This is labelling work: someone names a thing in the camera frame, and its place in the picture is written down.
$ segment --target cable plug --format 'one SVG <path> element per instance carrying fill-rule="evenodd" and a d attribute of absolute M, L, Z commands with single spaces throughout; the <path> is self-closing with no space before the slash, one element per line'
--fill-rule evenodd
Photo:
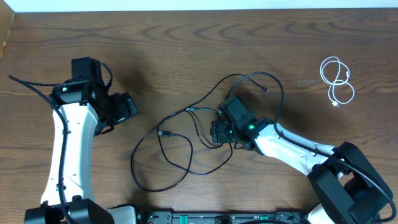
<path fill-rule="evenodd" d="M 332 102 L 332 105 L 335 106 L 336 108 L 340 108 L 341 105 L 337 103 L 337 101 Z"/>
<path fill-rule="evenodd" d="M 171 136 L 172 133 L 170 131 L 158 131 L 157 135 L 158 136 Z"/>

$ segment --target white cable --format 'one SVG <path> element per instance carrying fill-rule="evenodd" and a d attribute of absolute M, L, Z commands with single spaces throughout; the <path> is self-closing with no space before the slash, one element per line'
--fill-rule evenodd
<path fill-rule="evenodd" d="M 335 81 L 333 81 L 333 82 L 329 81 L 329 80 L 325 77 L 325 75 L 323 74 L 323 69 L 325 69 L 325 67 L 326 67 L 328 64 L 330 64 L 330 63 L 337 63 L 337 64 L 338 64 L 338 72 L 337 72 Z M 347 71 L 346 71 L 346 80 L 340 80 L 340 79 L 338 79 L 338 77 L 340 76 L 341 66 L 344 66 L 344 67 L 346 67 L 346 69 L 347 69 Z M 328 90 L 328 96 L 329 96 L 329 99 L 330 99 L 330 101 L 331 101 L 331 103 L 332 103 L 333 106 L 339 108 L 340 105 L 347 104 L 347 103 L 349 103 L 349 102 L 354 98 L 354 96 L 355 96 L 354 87 L 353 87 L 351 84 L 348 83 L 348 79 L 349 79 L 349 76 L 350 76 L 349 68 L 348 68 L 347 65 L 345 65 L 343 62 L 340 62 L 340 60 L 338 59 L 338 57 L 331 56 L 331 57 L 328 57 L 328 58 L 324 59 L 324 61 L 321 63 L 320 75 L 321 75 L 322 80 L 323 80 L 325 83 L 327 83 L 327 84 L 330 85 L 330 86 L 329 86 L 329 90 Z M 335 96 L 335 86 L 344 85 L 344 84 L 347 84 L 349 87 L 351 87 L 351 89 L 353 90 L 353 95 L 352 95 L 352 97 L 351 97 L 348 101 L 346 101 L 346 102 L 341 102 L 341 101 L 337 100 L 337 98 L 336 98 L 336 96 Z"/>

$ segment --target coiled white cable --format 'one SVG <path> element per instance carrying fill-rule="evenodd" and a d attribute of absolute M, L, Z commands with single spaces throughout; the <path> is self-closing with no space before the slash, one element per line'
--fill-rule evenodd
<path fill-rule="evenodd" d="M 330 63 L 337 63 L 337 64 L 338 64 L 337 75 L 336 75 L 335 81 L 333 81 L 333 82 L 329 81 L 329 80 L 325 77 L 325 75 L 323 74 L 323 69 L 325 69 L 325 67 L 326 67 L 328 64 L 330 64 Z M 347 71 L 346 71 L 346 80 L 340 80 L 340 79 L 338 79 L 338 77 L 340 76 L 341 66 L 344 66 L 344 67 L 346 67 L 346 69 L 347 69 Z M 347 104 L 347 103 L 349 103 L 349 102 L 354 98 L 354 96 L 355 96 L 354 87 L 353 87 L 351 84 L 348 83 L 348 79 L 349 79 L 349 76 L 350 76 L 349 68 L 348 68 L 347 65 L 345 65 L 343 62 L 340 62 L 340 60 L 339 60 L 338 57 L 331 56 L 331 57 L 326 58 L 326 59 L 321 63 L 320 75 L 321 75 L 322 80 L 323 80 L 325 83 L 327 83 L 327 84 L 330 85 L 330 86 L 329 86 L 329 90 L 328 90 L 328 96 L 329 96 L 329 99 L 330 99 L 330 101 L 331 101 L 331 103 L 332 103 L 333 106 L 339 108 L 340 105 Z M 346 102 L 341 102 L 340 100 L 337 100 L 337 98 L 336 98 L 336 96 L 335 96 L 335 86 L 344 85 L 344 84 L 347 84 L 349 87 L 351 87 L 351 89 L 353 90 L 353 95 L 352 95 L 352 97 L 351 97 L 348 101 L 346 101 Z"/>

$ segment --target white wall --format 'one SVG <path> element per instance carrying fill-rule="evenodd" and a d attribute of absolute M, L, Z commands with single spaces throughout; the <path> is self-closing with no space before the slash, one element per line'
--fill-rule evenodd
<path fill-rule="evenodd" d="M 15 12 L 398 7 L 398 0 L 5 0 Z"/>

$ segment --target wooden table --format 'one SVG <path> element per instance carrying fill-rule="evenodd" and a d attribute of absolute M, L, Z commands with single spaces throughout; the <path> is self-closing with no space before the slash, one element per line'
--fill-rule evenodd
<path fill-rule="evenodd" d="M 283 126 L 325 144 L 354 143 L 397 193 L 397 30 L 398 9 L 17 14 L 0 64 L 0 223 L 20 223 L 26 209 L 39 206 L 54 132 L 46 102 L 7 76 L 61 83 L 71 76 L 70 60 L 86 56 L 109 65 L 111 92 L 130 92 L 140 111 L 94 140 L 91 177 L 96 202 L 104 208 L 133 203 L 176 211 L 311 209 L 318 199 L 307 178 L 255 152 L 236 150 L 217 172 L 188 175 L 166 192 L 143 192 L 131 179 L 131 152 L 153 125 L 201 98 L 224 76 L 257 70 L 284 85 Z M 319 75 L 322 60 L 332 55 L 349 66 L 356 90 L 339 110 Z M 326 71 L 328 78 L 335 77 L 333 69 Z M 236 80 L 226 80 L 200 105 L 216 108 Z M 279 87 L 270 78 L 255 80 L 269 94 L 250 82 L 234 93 L 257 117 L 273 118 Z M 338 96 L 348 99 L 350 91 L 339 88 Z M 201 111 L 198 116 L 207 135 L 215 116 Z M 200 144 L 187 114 L 163 129 L 194 142 L 195 171 L 210 170 L 228 156 L 228 146 L 209 150 Z M 164 138 L 164 146 L 171 160 L 187 165 L 187 142 Z M 168 186 L 183 174 L 165 162 L 154 135 L 139 148 L 136 163 L 148 187 Z M 382 216 L 389 212 L 384 209 Z"/>

